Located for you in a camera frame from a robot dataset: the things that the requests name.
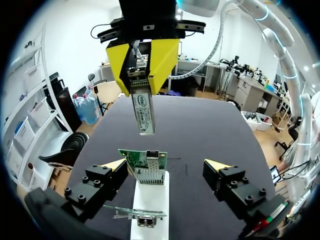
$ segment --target dark gray table mat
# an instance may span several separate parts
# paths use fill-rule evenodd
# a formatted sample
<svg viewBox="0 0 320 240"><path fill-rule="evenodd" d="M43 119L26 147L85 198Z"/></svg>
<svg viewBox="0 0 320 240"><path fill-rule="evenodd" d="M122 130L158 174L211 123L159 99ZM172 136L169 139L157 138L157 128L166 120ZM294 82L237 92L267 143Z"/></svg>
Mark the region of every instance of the dark gray table mat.
<svg viewBox="0 0 320 240"><path fill-rule="evenodd" d="M92 164L121 159L118 149L168 152L170 173L169 238L235 240L245 223L218 202L202 177L204 159L246 169L249 180L275 195L262 149L240 112L230 103L191 97L153 97L156 134L140 136L131 98L121 97L107 111L81 151L68 185L74 186ZM109 205L132 208L135 179L129 176ZM102 208L86 224L130 239L131 221L112 219Z"/></svg>

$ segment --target cable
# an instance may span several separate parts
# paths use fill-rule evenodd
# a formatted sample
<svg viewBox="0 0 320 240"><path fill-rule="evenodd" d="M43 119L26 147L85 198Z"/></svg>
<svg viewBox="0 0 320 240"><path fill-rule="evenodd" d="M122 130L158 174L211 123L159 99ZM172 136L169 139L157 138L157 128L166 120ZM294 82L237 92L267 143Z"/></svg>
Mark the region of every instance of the cable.
<svg viewBox="0 0 320 240"><path fill-rule="evenodd" d="M108 25L110 25L110 23L105 23L105 24L98 24L98 25L95 25L92 29L91 29L91 31L90 31L90 35L91 35L91 37L92 38L94 38L94 39L99 39L98 37L94 37L93 35L92 35L92 31L96 28L96 27L100 27L100 26L108 26Z"/></svg>
<svg viewBox="0 0 320 240"><path fill-rule="evenodd" d="M278 183L281 183L281 182L283 182L284 180L290 180L290 179L295 178L295 177L298 176L300 173L302 173L304 170L306 170L307 167L309 166L309 164L310 164L310 161L306 161L306 162L304 162L303 164L300 164L300 165L298 165L298 166L295 166L295 167L292 167L292 168L290 168L290 169L287 169L286 171L284 171L283 173L281 173L281 175L285 174L286 172L288 172L288 171L290 171L290 170L292 170L292 169L296 169L296 168L299 168L299 167L302 167L303 165L305 165L305 167L304 167L300 172L298 172L297 174L295 174L295 175L293 175L293 176L291 176L291 177L285 178L285 177L281 176L281 177L282 177L282 180L279 181Z"/></svg>
<svg viewBox="0 0 320 240"><path fill-rule="evenodd" d="M225 26L225 18L227 16L227 7L228 5L230 4L234 4L235 1L234 0L230 0L230 1L227 1L222 9L221 9L221 15L220 15L220 28L219 28L219 33L218 33L218 37L217 37L217 40L215 42L215 45L211 51L211 53L209 54L209 56L202 62L200 63L200 65L198 65L195 69L191 70L190 72L187 72L183 75L179 75L179 76L172 76L170 75L169 78L172 79L172 80L178 80L178 79L185 79L195 73L197 73L199 70L201 70L208 62L209 60L213 57L213 55L216 53L217 51L217 48L220 44L220 41L221 41L221 38L222 38L222 35L224 33L224 26Z"/></svg>
<svg viewBox="0 0 320 240"><path fill-rule="evenodd" d="M186 37L190 37L190 36L192 36L193 34L195 34L196 32L194 32L194 33L191 33L190 35L185 35Z"/></svg>

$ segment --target white cable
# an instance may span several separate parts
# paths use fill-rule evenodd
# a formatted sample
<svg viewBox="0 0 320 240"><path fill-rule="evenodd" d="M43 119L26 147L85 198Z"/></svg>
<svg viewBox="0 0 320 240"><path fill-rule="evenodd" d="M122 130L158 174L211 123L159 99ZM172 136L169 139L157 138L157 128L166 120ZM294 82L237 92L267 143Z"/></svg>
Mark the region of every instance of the white cable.
<svg viewBox="0 0 320 240"><path fill-rule="evenodd" d="M209 56L202 62L200 63L200 65L198 65L195 69L191 70L188 73L185 73L183 75L179 75L179 76L169 76L169 79L171 80L176 80L176 79L185 79L187 77L190 77L191 75L194 75L195 73L197 73L198 71L200 71L209 61L210 59L214 56L214 54L216 53L219 44L221 42L222 39L222 35L224 33L224 26L225 26L225 19L227 16L227 7L229 4L235 4L236 2L231 0L231 1L227 1L222 9L221 9L221 15L220 15L220 28L219 28L219 33L218 33L218 38L215 42L215 45L211 51L211 53L209 54Z"/></svg>
<svg viewBox="0 0 320 240"><path fill-rule="evenodd" d="M143 65L147 65L147 62L145 61L144 57L141 55L141 52L139 50L139 43L139 40L135 41L135 43L133 44L133 50L135 52L136 58L139 59Z"/></svg>

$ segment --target white cabinet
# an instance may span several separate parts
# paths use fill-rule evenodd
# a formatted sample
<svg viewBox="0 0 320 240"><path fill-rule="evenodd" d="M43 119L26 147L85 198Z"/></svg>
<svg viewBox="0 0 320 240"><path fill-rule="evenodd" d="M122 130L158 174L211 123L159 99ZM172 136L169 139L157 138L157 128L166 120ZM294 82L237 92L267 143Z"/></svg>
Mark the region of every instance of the white cabinet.
<svg viewBox="0 0 320 240"><path fill-rule="evenodd" d="M45 32L46 28L43 27L39 36L32 41L40 42L38 46L26 48L21 56L12 61L6 72L5 92L2 97L4 105L1 115L4 117L1 121L4 125L1 129L1 143L8 173L15 183L22 184L28 191L32 186L41 187L43 190L47 188L54 169L41 161L39 156L58 153L64 140L72 133L49 79L44 51ZM45 113L46 116L36 117L33 109L35 103L41 104L45 97L44 86L49 90L55 109L42 109L39 114ZM33 122L28 121L28 129L21 129L19 126L23 124L20 122L28 119L30 113ZM67 132L60 129L57 120L65 126ZM27 134L27 140L20 139L21 132L26 130L33 133L32 138ZM32 174L28 164L35 169Z"/></svg>

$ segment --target table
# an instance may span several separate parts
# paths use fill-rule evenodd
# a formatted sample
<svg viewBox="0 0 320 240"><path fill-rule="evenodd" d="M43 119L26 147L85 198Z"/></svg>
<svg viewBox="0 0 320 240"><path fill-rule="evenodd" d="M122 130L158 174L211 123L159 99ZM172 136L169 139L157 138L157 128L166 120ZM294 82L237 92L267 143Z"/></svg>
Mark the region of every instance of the table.
<svg viewBox="0 0 320 240"><path fill-rule="evenodd" d="M140 136L130 97L120 97L102 118L81 151L68 186L81 181L85 169L121 159L118 149L168 152L170 173L171 240L235 240L245 223L225 202L218 202L202 177L204 159L246 169L250 181L275 196L272 177L262 149L240 112L218 100L154 96L156 134ZM135 179L128 176L112 202L132 208ZM108 235L130 239L131 221L113 219L102 208L86 225Z"/></svg>
<svg viewBox="0 0 320 240"><path fill-rule="evenodd" d="M188 73L200 64L201 61L179 59L174 70L174 75L182 75ZM140 61L137 61L137 66L142 66L142 63ZM218 89L217 85L219 81L219 76L221 74L221 69L225 70L226 68L220 66L219 64L208 62L202 70L200 70L192 76L196 78L201 78L200 85L202 92L204 91L205 87L210 87L216 93ZM108 82L115 80L111 70L111 65L109 63L99 66L99 77L101 80L106 79ZM168 90L171 89L171 82L172 80L169 79Z"/></svg>
<svg viewBox="0 0 320 240"><path fill-rule="evenodd" d="M264 115L272 117L277 109L280 97L274 92L265 89L256 79L248 76L241 76L238 82L234 100L241 106L242 111L256 112L260 101L264 99L268 102Z"/></svg>

